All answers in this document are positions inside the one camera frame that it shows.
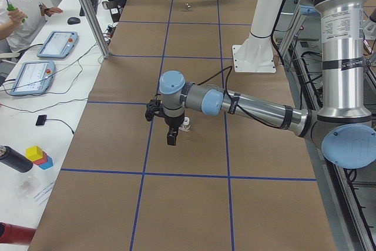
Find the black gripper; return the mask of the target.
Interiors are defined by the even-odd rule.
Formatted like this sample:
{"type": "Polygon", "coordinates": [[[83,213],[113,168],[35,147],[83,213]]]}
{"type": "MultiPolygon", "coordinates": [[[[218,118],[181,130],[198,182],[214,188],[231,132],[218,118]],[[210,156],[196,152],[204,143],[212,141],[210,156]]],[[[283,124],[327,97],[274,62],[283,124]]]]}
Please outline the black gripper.
{"type": "Polygon", "coordinates": [[[176,140],[178,136],[178,128],[184,122],[184,113],[177,117],[165,116],[164,121],[169,126],[169,131],[167,133],[167,144],[170,146],[176,146],[176,140]]]}

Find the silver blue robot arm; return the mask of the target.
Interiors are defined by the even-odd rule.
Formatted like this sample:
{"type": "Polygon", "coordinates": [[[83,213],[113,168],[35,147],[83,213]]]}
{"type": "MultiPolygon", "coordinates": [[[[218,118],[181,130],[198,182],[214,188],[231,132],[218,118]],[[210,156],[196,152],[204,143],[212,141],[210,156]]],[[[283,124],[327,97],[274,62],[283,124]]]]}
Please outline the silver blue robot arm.
{"type": "Polygon", "coordinates": [[[375,130],[363,103],[362,9],[366,0],[309,0],[320,14],[323,106],[318,112],[294,109],[218,86],[200,86],[178,71],[159,80],[160,108],[169,126],[167,143],[176,144],[185,109],[206,115],[221,111],[252,118],[311,140],[324,157],[346,169],[375,160],[375,130]]]}

